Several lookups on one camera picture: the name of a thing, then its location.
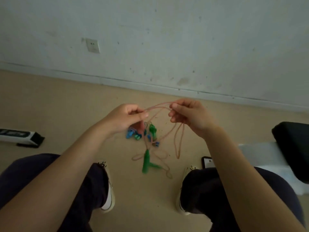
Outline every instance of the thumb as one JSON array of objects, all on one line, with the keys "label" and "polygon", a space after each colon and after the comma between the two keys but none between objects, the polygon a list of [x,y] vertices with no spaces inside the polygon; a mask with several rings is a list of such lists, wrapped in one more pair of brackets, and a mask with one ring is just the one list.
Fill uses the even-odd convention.
[{"label": "thumb", "polygon": [[181,115],[184,115],[184,116],[188,116],[189,113],[190,113],[190,108],[187,108],[185,106],[181,106],[177,103],[173,103],[172,104],[172,109],[175,110],[176,112],[180,113]]},{"label": "thumb", "polygon": [[141,112],[134,115],[129,115],[129,121],[131,124],[135,124],[139,121],[146,119],[149,116],[148,112]]}]

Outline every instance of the leg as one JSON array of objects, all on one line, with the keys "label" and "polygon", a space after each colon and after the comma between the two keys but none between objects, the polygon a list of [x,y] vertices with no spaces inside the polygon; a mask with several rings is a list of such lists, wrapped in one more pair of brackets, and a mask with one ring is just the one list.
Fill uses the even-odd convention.
[{"label": "leg", "polygon": [[[273,172],[256,170],[304,225],[303,211],[291,186]],[[211,231],[240,231],[215,168],[191,171],[183,180],[180,203],[188,212],[209,217]]]},{"label": "leg", "polygon": [[[40,154],[14,161],[0,175],[0,208],[59,155]],[[93,209],[102,207],[108,193],[108,176],[103,167],[93,164],[88,171],[59,231],[91,231],[89,220]]]}]

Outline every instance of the shoe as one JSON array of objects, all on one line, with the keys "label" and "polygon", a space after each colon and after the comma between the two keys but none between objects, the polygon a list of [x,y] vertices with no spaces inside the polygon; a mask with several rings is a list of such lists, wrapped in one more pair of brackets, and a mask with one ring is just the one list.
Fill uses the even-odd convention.
[{"label": "shoe", "polygon": [[115,206],[115,194],[114,194],[114,190],[113,190],[113,185],[111,183],[111,178],[110,178],[110,174],[109,174],[109,170],[107,168],[106,162],[99,162],[99,165],[101,165],[108,176],[108,193],[107,193],[107,199],[105,204],[101,207],[101,210],[103,213],[108,213],[110,210],[113,209],[113,207]]},{"label": "shoe", "polygon": [[[188,175],[188,173],[190,173],[192,170],[195,170],[195,169],[198,169],[197,167],[195,166],[189,166],[187,168],[184,169],[184,174],[183,174],[183,179],[182,181],[184,180],[184,178]],[[177,211],[181,214],[181,215],[189,215],[191,213],[189,212],[186,212],[182,206],[181,206],[181,203],[180,203],[180,194],[181,194],[181,188],[180,188],[180,191],[177,195],[177,198],[176,198],[176,209]]]}]

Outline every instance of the person's left arm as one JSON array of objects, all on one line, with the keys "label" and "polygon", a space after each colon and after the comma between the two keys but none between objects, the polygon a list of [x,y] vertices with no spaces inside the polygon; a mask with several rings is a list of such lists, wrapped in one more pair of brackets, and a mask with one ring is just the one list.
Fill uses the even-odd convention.
[{"label": "person's left arm", "polygon": [[0,231],[57,231],[104,140],[132,124],[143,131],[147,116],[123,104],[90,127],[0,210]]}]

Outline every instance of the black cushion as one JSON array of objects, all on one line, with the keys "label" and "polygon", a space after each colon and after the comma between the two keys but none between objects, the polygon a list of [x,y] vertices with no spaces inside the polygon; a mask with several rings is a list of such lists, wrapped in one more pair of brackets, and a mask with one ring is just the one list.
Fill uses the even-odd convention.
[{"label": "black cushion", "polygon": [[295,176],[309,183],[309,125],[281,122],[272,129],[278,146]]}]

